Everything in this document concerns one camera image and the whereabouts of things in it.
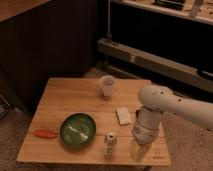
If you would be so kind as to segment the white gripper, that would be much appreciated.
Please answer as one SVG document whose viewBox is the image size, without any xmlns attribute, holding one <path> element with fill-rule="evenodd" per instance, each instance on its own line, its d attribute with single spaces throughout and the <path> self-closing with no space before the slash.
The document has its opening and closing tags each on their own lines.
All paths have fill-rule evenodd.
<svg viewBox="0 0 213 171">
<path fill-rule="evenodd" d="M 150 145 L 159 134 L 159 125 L 163 113 L 142 107 L 133 126 L 133 136 L 130 142 L 130 156 L 135 162 L 140 162 L 148 152 Z"/>
</svg>

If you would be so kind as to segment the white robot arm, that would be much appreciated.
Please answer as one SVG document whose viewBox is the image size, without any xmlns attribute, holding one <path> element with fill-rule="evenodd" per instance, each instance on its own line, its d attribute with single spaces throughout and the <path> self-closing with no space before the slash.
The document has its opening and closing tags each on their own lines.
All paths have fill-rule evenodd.
<svg viewBox="0 0 213 171">
<path fill-rule="evenodd" d="M 133 126 L 134 139 L 130 155 L 140 162 L 159 134 L 159 125 L 165 112 L 180 117 L 213 132 L 213 103 L 184 98 L 175 95 L 165 86 L 148 85 L 138 92 L 142 103 Z"/>
</svg>

